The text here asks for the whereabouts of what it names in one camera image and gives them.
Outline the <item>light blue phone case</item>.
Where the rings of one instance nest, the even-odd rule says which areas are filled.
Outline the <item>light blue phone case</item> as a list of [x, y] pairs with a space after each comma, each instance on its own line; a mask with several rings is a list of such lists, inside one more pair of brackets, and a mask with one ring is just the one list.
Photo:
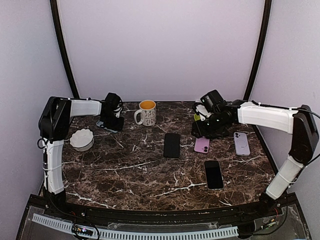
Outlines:
[[114, 134], [118, 132], [117, 130], [114, 130], [114, 129], [111, 129], [110, 127], [105, 126], [104, 123], [100, 120], [96, 122], [96, 126]]

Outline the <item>pink phone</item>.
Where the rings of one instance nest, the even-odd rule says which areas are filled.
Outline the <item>pink phone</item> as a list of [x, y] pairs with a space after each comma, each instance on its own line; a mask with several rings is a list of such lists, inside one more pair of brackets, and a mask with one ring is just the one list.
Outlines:
[[200, 137], [195, 140], [194, 151], [197, 153], [207, 154], [209, 151], [210, 139]]

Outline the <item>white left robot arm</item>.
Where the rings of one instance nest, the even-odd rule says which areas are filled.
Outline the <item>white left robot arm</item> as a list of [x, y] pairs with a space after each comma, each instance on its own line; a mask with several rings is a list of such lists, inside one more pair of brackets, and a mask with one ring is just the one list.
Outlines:
[[65, 191], [62, 177], [62, 151], [68, 135], [70, 121], [74, 117], [99, 116], [98, 127], [117, 133], [123, 129], [124, 118], [120, 116], [123, 101], [109, 92], [104, 100], [91, 98], [65, 98], [52, 96], [40, 116], [38, 128], [43, 150], [42, 169], [44, 188], [53, 195]]

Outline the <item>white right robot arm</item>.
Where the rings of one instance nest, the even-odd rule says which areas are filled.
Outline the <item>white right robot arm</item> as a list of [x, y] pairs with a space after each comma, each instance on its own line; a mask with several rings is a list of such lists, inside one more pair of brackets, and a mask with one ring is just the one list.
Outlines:
[[274, 179], [264, 191], [264, 198], [255, 205], [255, 213], [266, 217], [275, 208], [285, 190], [295, 183], [300, 173], [317, 159], [314, 155], [320, 135], [308, 105], [284, 107], [237, 99], [226, 101], [217, 90], [212, 90], [193, 105], [200, 116], [192, 123], [191, 134], [196, 138], [224, 138], [232, 124], [256, 125], [286, 132], [292, 136], [291, 149]]

